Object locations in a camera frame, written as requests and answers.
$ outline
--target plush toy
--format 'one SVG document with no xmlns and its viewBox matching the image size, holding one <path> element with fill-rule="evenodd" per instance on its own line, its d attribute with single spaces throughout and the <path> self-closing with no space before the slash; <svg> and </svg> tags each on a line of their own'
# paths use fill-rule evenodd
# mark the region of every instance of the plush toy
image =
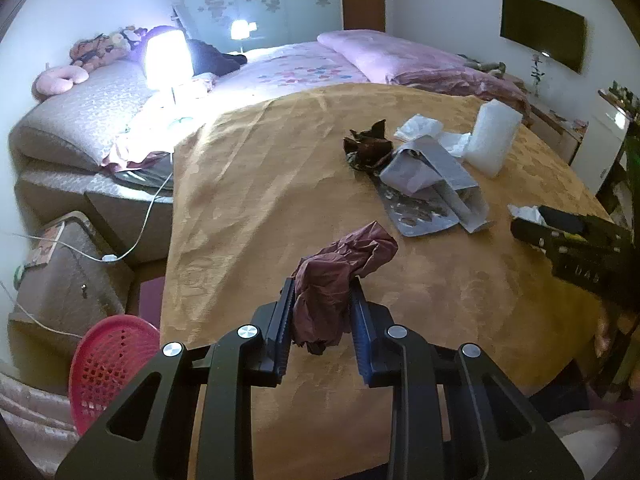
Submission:
<svg viewBox="0 0 640 480">
<path fill-rule="evenodd" d="M 122 35 L 117 40 L 120 44 L 127 43 Z M 111 36 L 105 34 L 100 34 L 92 40 L 78 41 L 69 51 L 72 64 L 81 66 L 89 73 L 96 68 L 127 57 L 128 54 L 129 51 L 125 47 L 114 45 Z"/>
<path fill-rule="evenodd" d="M 129 42 L 130 50 L 134 50 L 142 41 L 147 33 L 146 28 L 136 28 L 135 25 L 129 25 L 129 27 L 122 30 L 122 35 Z"/>
<path fill-rule="evenodd" d="M 111 40 L 111 44 L 115 48 L 123 48 L 127 52 L 131 52 L 131 44 L 129 43 L 127 37 L 124 35 L 124 31 L 120 32 L 118 30 L 116 32 L 112 32 L 109 36 L 109 39 Z"/>
<path fill-rule="evenodd" d="M 79 66 L 47 68 L 36 80 L 36 90 L 45 96 L 63 94 L 89 79 L 89 73 Z"/>
</svg>

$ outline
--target power cord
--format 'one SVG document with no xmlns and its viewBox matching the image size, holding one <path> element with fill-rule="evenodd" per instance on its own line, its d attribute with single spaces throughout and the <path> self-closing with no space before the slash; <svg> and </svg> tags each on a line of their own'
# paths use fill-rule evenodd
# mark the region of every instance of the power cord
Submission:
<svg viewBox="0 0 640 480">
<path fill-rule="evenodd" d="M 61 242 L 59 240 L 52 240 L 50 238 L 41 238 L 39 236 L 21 235 L 21 234 L 18 234 L 18 233 L 9 233 L 9 234 L 11 234 L 12 236 L 20 237 L 20 238 L 27 238 L 28 240 L 41 240 L 43 242 L 57 243 L 57 244 L 60 244 L 62 246 L 65 246 L 65 247 L 71 249 L 72 251 L 75 251 L 78 254 L 82 254 L 82 256 L 84 256 L 85 258 L 89 258 L 90 260 L 93 260 L 94 262 L 98 262 L 98 263 L 101 263 L 101 264 L 113 264 L 115 262 L 119 262 L 120 260 L 123 260 L 124 258 L 129 256 L 133 252 L 133 250 L 138 246 L 138 243 L 142 239 L 142 235 L 145 232 L 146 223 L 149 220 L 149 215 L 151 215 L 151 209 L 154 206 L 154 203 L 156 202 L 156 199 L 158 198 L 158 195 L 160 194 L 160 192 L 162 191 L 164 186 L 166 186 L 166 183 L 169 182 L 169 179 L 171 179 L 172 176 L 174 176 L 174 172 L 173 171 L 169 174 L 169 176 L 166 178 L 166 180 L 162 183 L 162 186 L 160 186 L 158 188 L 158 191 L 156 191 L 156 194 L 151 199 L 151 204 L 149 204 L 149 208 L 146 210 L 145 220 L 142 222 L 142 229 L 140 229 L 140 234 L 138 235 L 138 239 L 136 240 L 136 243 L 134 243 L 133 246 L 126 253 L 124 253 L 122 256 L 116 256 L 115 254 L 105 254 L 102 258 L 94 258 L 90 254 L 83 253 L 80 249 L 76 249 L 75 247 L 73 247 L 73 246 L 71 246 L 69 244 L 66 244 L 64 242 Z"/>
<path fill-rule="evenodd" d="M 17 302 L 17 300 L 14 299 L 14 297 L 9 292 L 9 289 L 6 288 L 6 285 L 4 284 L 4 282 L 2 282 L 2 280 L 0 280 L 0 287 L 2 287 L 2 290 L 4 290 L 4 293 L 8 296 L 8 298 L 11 300 L 11 302 L 16 307 L 18 307 L 21 311 L 23 311 L 26 314 L 26 316 L 29 317 L 29 319 L 31 319 L 39 327 L 43 328 L 44 330 L 49 330 L 49 332 L 53 332 L 54 334 L 67 335 L 67 336 L 70 336 L 70 337 L 75 337 L 77 339 L 82 339 L 81 335 L 71 334 L 69 332 L 62 332 L 62 330 L 55 330 L 53 328 L 50 328 L 48 326 L 43 325 L 41 322 L 39 322 L 37 319 L 35 319 L 31 314 L 29 314 L 26 311 L 26 309 L 20 303 Z"/>
<path fill-rule="evenodd" d="M 72 245 L 69 245 L 69 244 L 66 244 L 64 242 L 61 242 L 60 240 L 52 240 L 50 238 L 41 238 L 39 236 L 21 235 L 21 234 L 18 234 L 18 233 L 7 233 L 7 234 L 10 234 L 12 236 L 17 236 L 17 237 L 20 237 L 20 238 L 27 238 L 29 240 L 41 240 L 41 241 L 44 241 L 44 242 L 53 242 L 53 243 L 56 243 L 56 244 L 60 244 L 62 246 L 68 247 L 69 249 L 71 249 L 72 251 L 75 251 L 78 254 L 82 254 L 82 256 L 84 256 L 85 258 L 89 258 L 90 260 L 93 260 L 94 262 L 98 262 L 98 263 L 101 263 L 101 264 L 112 264 L 112 263 L 115 263 L 115 262 L 119 262 L 120 260 L 123 260 L 124 258 L 129 256 L 133 252 L 133 250 L 138 246 L 138 243 L 142 239 L 142 235 L 145 232 L 146 224 L 147 224 L 147 222 L 149 220 L 149 215 L 151 215 L 151 209 L 153 208 L 154 204 L 156 203 L 156 199 L 158 198 L 158 195 L 160 195 L 160 192 L 162 191 L 164 186 L 166 186 L 166 183 L 169 182 L 169 179 L 171 179 L 172 176 L 174 176 L 174 172 L 173 171 L 169 174 L 169 176 L 166 178 L 166 180 L 162 183 L 162 186 L 160 186 L 158 188 L 158 191 L 156 191 L 156 194 L 151 199 L 151 204 L 149 204 L 149 208 L 146 210 L 145 220 L 142 222 L 142 229 L 140 229 L 140 234 L 138 235 L 138 239 L 136 240 L 136 243 L 134 243 L 133 246 L 126 253 L 124 253 L 122 256 L 116 256 L 115 254 L 105 254 L 101 259 L 98 259 L 98 258 L 94 258 L 90 254 L 83 253 L 80 249 L 76 249 Z M 0 280 L 0 287 L 2 288 L 2 290 L 4 290 L 4 293 L 7 295 L 9 300 L 11 300 L 11 302 L 16 307 L 18 307 L 21 311 L 23 311 L 25 313 L 25 315 L 29 319 L 31 319 L 39 327 L 43 328 L 44 330 L 48 330 L 49 332 L 53 332 L 54 334 L 66 335 L 66 336 L 69 336 L 69 337 L 75 337 L 77 339 L 82 339 L 81 335 L 72 334 L 70 332 L 63 332 L 62 330 L 55 330 L 55 329 L 50 328 L 50 327 L 48 327 L 46 325 L 43 325 L 41 322 L 39 322 L 37 319 L 35 319 L 31 314 L 29 314 L 27 312 L 27 310 L 20 303 L 18 303 L 18 301 L 9 292 L 9 289 L 6 288 L 6 285 L 4 284 L 4 282 L 2 280 Z"/>
</svg>

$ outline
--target cabinet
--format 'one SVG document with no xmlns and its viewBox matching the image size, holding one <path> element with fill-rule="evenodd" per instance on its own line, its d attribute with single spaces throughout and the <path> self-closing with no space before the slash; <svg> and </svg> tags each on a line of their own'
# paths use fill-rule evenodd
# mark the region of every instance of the cabinet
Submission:
<svg viewBox="0 0 640 480">
<path fill-rule="evenodd" d="M 605 91 L 594 102 L 589 128 L 571 164 L 572 170 L 593 193 L 599 192 L 618 158 L 631 121 Z"/>
<path fill-rule="evenodd" d="M 571 164 L 583 135 L 539 99 L 529 96 L 529 103 L 533 112 L 529 129 L 544 140 L 562 160 Z"/>
</svg>

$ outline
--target white tissue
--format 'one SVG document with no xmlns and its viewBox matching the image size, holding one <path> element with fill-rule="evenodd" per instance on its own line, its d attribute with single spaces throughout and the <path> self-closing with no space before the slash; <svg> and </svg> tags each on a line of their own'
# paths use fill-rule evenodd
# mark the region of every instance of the white tissue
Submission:
<svg viewBox="0 0 640 480">
<path fill-rule="evenodd" d="M 404 142 L 411 142 L 425 135 L 435 137 L 443 128 L 444 125 L 440 121 L 417 114 L 396 130 L 395 137 Z"/>
<path fill-rule="evenodd" d="M 496 99 L 482 105 L 466 147 L 466 160 L 486 176 L 496 176 L 521 121 L 521 113 Z"/>
<path fill-rule="evenodd" d="M 456 158 L 463 158 L 466 154 L 466 147 L 469 144 L 471 134 L 450 134 L 442 132 L 435 139 L 449 152 L 449 155 Z"/>
<path fill-rule="evenodd" d="M 529 222 L 534 222 L 536 224 L 546 226 L 545 219 L 540 214 L 538 206 L 517 207 L 509 204 L 507 207 L 509 208 L 511 216 L 513 216 L 514 218 L 522 218 L 523 220 L 529 220 Z"/>
</svg>

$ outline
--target lamp shade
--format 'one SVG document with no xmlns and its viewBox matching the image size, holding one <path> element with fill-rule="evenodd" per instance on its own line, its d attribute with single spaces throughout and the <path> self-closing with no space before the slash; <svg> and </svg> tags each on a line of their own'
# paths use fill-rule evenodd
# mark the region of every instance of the lamp shade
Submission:
<svg viewBox="0 0 640 480">
<path fill-rule="evenodd" d="M 170 30 L 149 40 L 145 72 L 146 84 L 153 90 L 181 85 L 193 76 L 191 54 L 181 30 Z"/>
<path fill-rule="evenodd" d="M 251 28 L 247 20 L 235 20 L 231 24 L 231 39 L 246 40 L 250 36 Z"/>
</svg>

